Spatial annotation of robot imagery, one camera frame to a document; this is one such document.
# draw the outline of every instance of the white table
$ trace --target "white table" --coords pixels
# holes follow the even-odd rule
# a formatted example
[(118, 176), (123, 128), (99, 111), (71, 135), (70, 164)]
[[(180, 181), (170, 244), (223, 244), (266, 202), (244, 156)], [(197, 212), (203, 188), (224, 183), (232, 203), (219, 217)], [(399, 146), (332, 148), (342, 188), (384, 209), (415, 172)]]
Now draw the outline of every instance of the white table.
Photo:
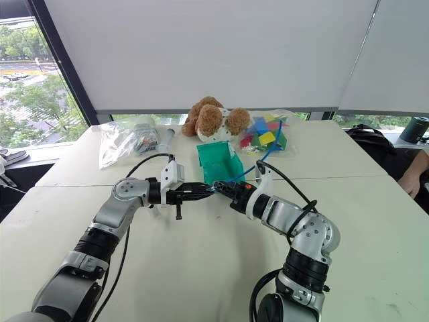
[[(428, 216), (388, 176), (294, 181), (339, 227), (323, 321), (427, 321)], [(274, 190), (302, 205), (283, 181)], [(109, 186), (36, 187), (0, 225), (0, 320), (29, 310)], [(286, 240), (215, 195), (159, 217), (140, 209), (125, 267), (101, 321), (248, 321), (255, 282), (281, 267)], [(123, 243), (112, 259), (116, 274)]]
[[(185, 165), (187, 181), (203, 181), (198, 164), (197, 138), (184, 137), (181, 126), (159, 126), (162, 136), (167, 127), (176, 130), (172, 153), (178, 163)], [(141, 158), (130, 157), (99, 170), (101, 133), (90, 127), (69, 149), (36, 186), (98, 186), (113, 185), (123, 178)], [(288, 129), (290, 151), (285, 158), (269, 157), (267, 162), (284, 171), (290, 178), (338, 178), (346, 176), (385, 176), (378, 166), (340, 127), (332, 121), (305, 121)], [(244, 168), (255, 164), (256, 156), (239, 153)], [(149, 161), (135, 172), (138, 178), (158, 175), (166, 161), (160, 158)]]

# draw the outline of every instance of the yellow foam block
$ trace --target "yellow foam block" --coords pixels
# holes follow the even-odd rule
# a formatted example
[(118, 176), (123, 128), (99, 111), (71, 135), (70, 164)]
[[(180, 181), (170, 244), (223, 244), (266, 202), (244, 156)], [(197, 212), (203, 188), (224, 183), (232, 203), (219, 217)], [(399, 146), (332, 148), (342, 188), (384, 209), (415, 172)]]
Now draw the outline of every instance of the yellow foam block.
[(264, 133), (259, 137), (259, 142), (261, 143), (262, 146), (266, 146), (268, 143), (271, 143), (274, 141), (275, 141), (275, 136), (271, 132)]
[(263, 114), (262, 117), (264, 118), (265, 122), (274, 121), (274, 117), (271, 114)]

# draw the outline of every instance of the person's hand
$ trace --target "person's hand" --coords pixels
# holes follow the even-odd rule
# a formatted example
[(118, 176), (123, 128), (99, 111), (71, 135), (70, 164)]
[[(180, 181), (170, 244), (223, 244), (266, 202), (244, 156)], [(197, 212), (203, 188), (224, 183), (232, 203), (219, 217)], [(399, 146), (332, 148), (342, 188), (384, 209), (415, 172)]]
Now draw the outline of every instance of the person's hand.
[(416, 198), (420, 190), (420, 176), (416, 174), (404, 173), (397, 182), (411, 198)]

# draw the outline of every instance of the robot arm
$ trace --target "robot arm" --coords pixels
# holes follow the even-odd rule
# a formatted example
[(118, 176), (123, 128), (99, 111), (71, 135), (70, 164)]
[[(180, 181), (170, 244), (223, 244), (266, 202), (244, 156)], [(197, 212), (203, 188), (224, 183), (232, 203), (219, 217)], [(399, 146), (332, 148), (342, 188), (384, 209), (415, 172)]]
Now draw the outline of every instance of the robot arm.
[(207, 184), (183, 182), (184, 168), (174, 160), (162, 170), (161, 182), (156, 178), (118, 181), (76, 247), (36, 295), (32, 311), (8, 321), (88, 321), (102, 291), (97, 280), (109, 267), (111, 255), (131, 225), (136, 210), (156, 204), (176, 205), (176, 219), (181, 219), (182, 201), (212, 195)]
[(320, 321), (330, 253), (339, 245), (336, 225), (321, 213), (270, 196), (271, 171), (258, 165), (261, 182), (214, 183), (214, 189), (232, 199), (231, 208), (260, 219), (270, 229), (293, 238), (283, 268), (275, 279), (276, 293), (265, 296), (257, 321)]

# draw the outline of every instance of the blue wire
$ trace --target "blue wire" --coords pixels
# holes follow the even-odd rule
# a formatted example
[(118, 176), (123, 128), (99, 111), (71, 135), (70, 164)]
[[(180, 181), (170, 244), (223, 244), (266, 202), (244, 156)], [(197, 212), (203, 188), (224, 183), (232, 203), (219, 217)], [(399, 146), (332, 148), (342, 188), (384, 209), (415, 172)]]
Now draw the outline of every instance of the blue wire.
[[(264, 161), (271, 154), (271, 152), (274, 151), (275, 147), (277, 146), (277, 142), (280, 138), (281, 132), (282, 132), (282, 121), (280, 120), (279, 130), (277, 132), (277, 135), (275, 136), (275, 141), (274, 141), (273, 145), (271, 146), (271, 148), (267, 151), (267, 153), (265, 153), (265, 155), (262, 157), (261, 161)], [(232, 182), (232, 181), (236, 181), (236, 180), (240, 179), (242, 176), (245, 176), (246, 174), (251, 172), (253, 169), (255, 169), (255, 166), (252, 166), (248, 171), (244, 172), (243, 174), (240, 174), (239, 176), (236, 176), (234, 179), (228, 180), (228, 182)]]

